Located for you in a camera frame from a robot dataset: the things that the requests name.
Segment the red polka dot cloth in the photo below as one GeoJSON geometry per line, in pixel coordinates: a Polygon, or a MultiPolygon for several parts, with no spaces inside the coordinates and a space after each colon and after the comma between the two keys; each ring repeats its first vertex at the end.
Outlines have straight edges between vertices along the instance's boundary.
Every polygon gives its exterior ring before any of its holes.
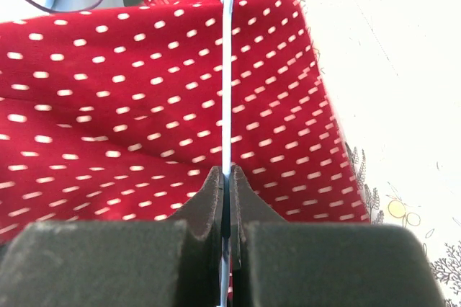
{"type": "MultiPolygon", "coordinates": [[[[222,24],[220,0],[142,0],[1,25],[1,248],[164,221],[222,172],[222,24]]],[[[368,222],[300,1],[233,0],[231,33],[231,173],[287,222],[368,222]]]]}

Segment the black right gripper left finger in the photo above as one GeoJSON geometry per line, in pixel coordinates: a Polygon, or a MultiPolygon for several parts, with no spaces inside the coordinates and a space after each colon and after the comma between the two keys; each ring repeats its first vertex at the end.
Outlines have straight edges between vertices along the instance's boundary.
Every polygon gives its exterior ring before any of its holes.
{"type": "Polygon", "coordinates": [[[3,306],[219,306],[223,178],[164,221],[43,221],[1,248],[3,306]]]}

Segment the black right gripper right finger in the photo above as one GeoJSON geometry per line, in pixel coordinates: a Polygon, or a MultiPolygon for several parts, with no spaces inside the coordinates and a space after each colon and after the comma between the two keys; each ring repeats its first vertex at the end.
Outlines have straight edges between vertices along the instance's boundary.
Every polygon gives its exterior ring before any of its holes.
{"type": "Polygon", "coordinates": [[[230,176],[234,306],[443,306],[416,237],[397,226],[290,223],[230,176]]]}

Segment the light blue wire hanger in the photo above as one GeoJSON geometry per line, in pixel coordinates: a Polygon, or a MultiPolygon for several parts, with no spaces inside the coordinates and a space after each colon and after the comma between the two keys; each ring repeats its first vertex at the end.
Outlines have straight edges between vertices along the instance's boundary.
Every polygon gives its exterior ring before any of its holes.
{"type": "Polygon", "coordinates": [[[231,82],[232,82],[232,17],[233,0],[220,0],[223,4],[222,24],[222,173],[223,173],[223,216],[222,257],[220,269],[220,305],[228,305],[228,289],[231,270],[231,82]]]}

